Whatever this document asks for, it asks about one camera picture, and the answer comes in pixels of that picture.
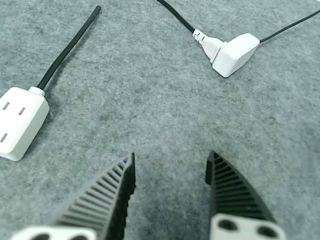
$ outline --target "extension cord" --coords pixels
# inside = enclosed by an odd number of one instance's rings
[[[45,92],[10,88],[0,98],[0,157],[19,161],[43,125],[49,105]]]
[[[222,42],[217,38],[208,37],[200,30],[195,29],[169,3],[167,3],[166,0],[157,1],[167,8],[192,33],[197,42],[202,45],[205,54],[209,57],[212,68],[224,78],[229,77],[241,68],[251,58],[259,44],[268,41],[283,31],[320,13],[320,10],[318,10],[261,40],[250,33],[245,33],[237,36],[230,42]]]
[[[240,69],[251,58],[260,43],[260,40],[250,33],[237,36],[229,42],[208,37],[199,29],[194,30],[192,35],[201,44],[212,68],[224,78]]]

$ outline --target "gray carpet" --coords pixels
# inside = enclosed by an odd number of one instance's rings
[[[264,38],[316,0],[168,0],[224,41]],[[45,224],[105,165],[136,153],[126,240],[205,240],[206,158],[250,181],[288,240],[320,236],[320,15],[261,45],[224,79],[156,0],[0,0],[0,95],[28,89],[102,12],[46,88],[50,113],[25,158],[0,161],[0,236]]]

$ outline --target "outlet slot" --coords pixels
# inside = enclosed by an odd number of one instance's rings
[[[21,116],[21,114],[22,114],[24,111],[25,111],[25,108],[23,107],[23,108],[21,109],[21,111],[19,112],[19,116]]]
[[[6,110],[7,107],[9,106],[9,104],[10,104],[10,102],[7,102],[2,109],[3,109],[3,110]]]
[[[8,134],[5,133],[5,134],[2,136],[2,138],[0,139],[0,143],[3,143],[7,136],[8,136]]]

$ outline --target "plug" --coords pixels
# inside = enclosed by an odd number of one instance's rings
[[[229,42],[208,37],[198,29],[192,35],[202,45],[212,63],[212,68],[224,78],[241,68],[251,58],[260,43],[260,40],[250,33],[237,36]]]
[[[43,125],[49,105],[45,92],[12,87],[0,98],[0,157],[19,161]]]

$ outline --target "black cable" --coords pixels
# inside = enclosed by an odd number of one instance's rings
[[[96,6],[94,11],[91,13],[90,17],[87,19],[87,21],[83,24],[83,26],[80,28],[80,30],[77,32],[77,34],[73,37],[73,39],[69,42],[69,44],[65,47],[65,49],[60,53],[60,55],[54,60],[48,71],[45,73],[43,78],[38,84],[39,89],[44,89],[59,67],[59,65],[62,63],[62,61],[65,59],[65,57],[68,55],[68,53],[74,48],[74,46],[77,44],[77,42],[80,40],[80,38],[83,36],[83,34],[86,32],[88,27],[91,25],[91,23],[95,20],[96,16],[100,12],[101,7]]]
[[[165,0],[157,0],[163,6],[165,6],[179,21],[191,32],[194,33],[196,30],[193,26],[190,25],[169,3]]]
[[[278,34],[282,33],[283,31],[285,31],[285,30],[287,30],[287,29],[289,29],[289,28],[291,28],[291,27],[293,27],[293,26],[295,26],[295,25],[297,25],[297,24],[302,23],[302,22],[304,22],[305,20],[308,20],[309,18],[312,18],[313,16],[317,15],[318,13],[320,13],[320,10],[312,13],[312,14],[309,15],[309,16],[306,16],[305,18],[302,18],[302,19],[299,20],[299,21],[296,21],[296,22],[294,22],[294,23],[292,23],[292,24],[290,24],[290,25],[288,25],[288,26],[280,29],[279,31],[276,31],[274,34],[271,34],[270,36],[267,36],[267,37],[261,39],[261,40],[260,40],[260,43],[263,43],[263,42],[265,42],[265,41],[273,38],[274,36],[277,36]]]

